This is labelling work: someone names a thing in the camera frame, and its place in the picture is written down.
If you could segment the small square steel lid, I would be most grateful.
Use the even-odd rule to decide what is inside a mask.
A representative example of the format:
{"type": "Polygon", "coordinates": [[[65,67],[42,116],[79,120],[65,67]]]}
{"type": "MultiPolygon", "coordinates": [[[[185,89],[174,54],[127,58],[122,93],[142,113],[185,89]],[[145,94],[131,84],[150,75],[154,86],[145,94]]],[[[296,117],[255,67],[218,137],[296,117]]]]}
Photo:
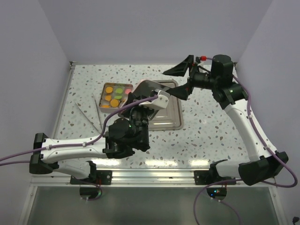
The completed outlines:
{"type": "Polygon", "coordinates": [[[129,93],[118,116],[129,118],[132,109],[137,108],[144,110],[148,118],[152,120],[160,110],[167,108],[171,96],[168,93],[170,88],[156,81],[141,80],[129,93]]]}

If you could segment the steel slotted tongs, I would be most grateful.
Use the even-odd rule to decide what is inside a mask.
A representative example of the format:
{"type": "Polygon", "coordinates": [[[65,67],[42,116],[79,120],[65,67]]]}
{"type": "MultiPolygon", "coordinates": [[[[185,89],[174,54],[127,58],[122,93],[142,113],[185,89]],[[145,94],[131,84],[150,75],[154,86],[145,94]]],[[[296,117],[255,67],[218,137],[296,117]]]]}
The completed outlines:
{"type": "Polygon", "coordinates": [[[92,92],[91,94],[88,94],[86,98],[75,101],[75,105],[91,126],[101,133],[103,127],[99,115],[96,95],[92,92]]]}

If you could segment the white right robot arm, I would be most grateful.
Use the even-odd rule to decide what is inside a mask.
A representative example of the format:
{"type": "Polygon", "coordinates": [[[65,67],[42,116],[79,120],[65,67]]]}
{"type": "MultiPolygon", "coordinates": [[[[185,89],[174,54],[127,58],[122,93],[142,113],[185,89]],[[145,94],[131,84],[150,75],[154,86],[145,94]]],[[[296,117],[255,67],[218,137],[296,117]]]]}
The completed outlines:
{"type": "Polygon", "coordinates": [[[211,69],[200,66],[207,57],[187,56],[181,63],[163,72],[164,75],[188,74],[187,82],[169,90],[169,94],[187,100],[194,88],[211,90],[213,98],[230,117],[247,150],[248,162],[220,160],[210,165],[209,180],[214,184],[225,178],[240,178],[251,186],[279,174],[288,162],[288,155],[279,152],[269,141],[250,106],[250,96],[234,78],[234,62],[227,55],[211,58],[211,69]]]}

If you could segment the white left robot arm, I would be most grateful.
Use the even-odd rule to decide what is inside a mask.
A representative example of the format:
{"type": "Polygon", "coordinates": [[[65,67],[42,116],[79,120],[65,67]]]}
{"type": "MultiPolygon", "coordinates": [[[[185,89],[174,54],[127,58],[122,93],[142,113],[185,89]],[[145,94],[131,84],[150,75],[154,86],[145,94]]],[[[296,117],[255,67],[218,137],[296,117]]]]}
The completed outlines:
{"type": "Polygon", "coordinates": [[[169,98],[170,94],[158,90],[152,97],[125,103],[106,117],[99,136],[68,141],[36,134],[29,172],[59,172],[94,183],[98,173],[91,158],[122,159],[134,155],[135,150],[150,149],[149,121],[154,113],[168,106],[169,98]]]}

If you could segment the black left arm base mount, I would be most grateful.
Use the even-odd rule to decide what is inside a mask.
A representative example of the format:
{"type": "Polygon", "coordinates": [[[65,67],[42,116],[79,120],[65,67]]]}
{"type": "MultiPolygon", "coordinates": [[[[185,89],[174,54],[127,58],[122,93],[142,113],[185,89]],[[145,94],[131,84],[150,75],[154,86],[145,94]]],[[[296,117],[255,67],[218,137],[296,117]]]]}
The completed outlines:
{"type": "Polygon", "coordinates": [[[71,177],[70,184],[72,185],[111,185],[113,178],[112,170],[97,170],[96,171],[96,178],[86,178],[83,180],[78,180],[74,177],[71,177]]]}

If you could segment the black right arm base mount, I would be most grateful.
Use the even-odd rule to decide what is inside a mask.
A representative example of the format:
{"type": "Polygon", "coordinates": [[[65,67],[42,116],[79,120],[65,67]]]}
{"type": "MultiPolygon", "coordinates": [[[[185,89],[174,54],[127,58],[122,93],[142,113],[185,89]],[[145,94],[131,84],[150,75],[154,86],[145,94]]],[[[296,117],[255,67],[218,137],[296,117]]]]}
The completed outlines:
{"type": "Polygon", "coordinates": [[[213,170],[195,170],[194,181],[196,185],[208,185],[220,181],[219,176],[213,170]]]}

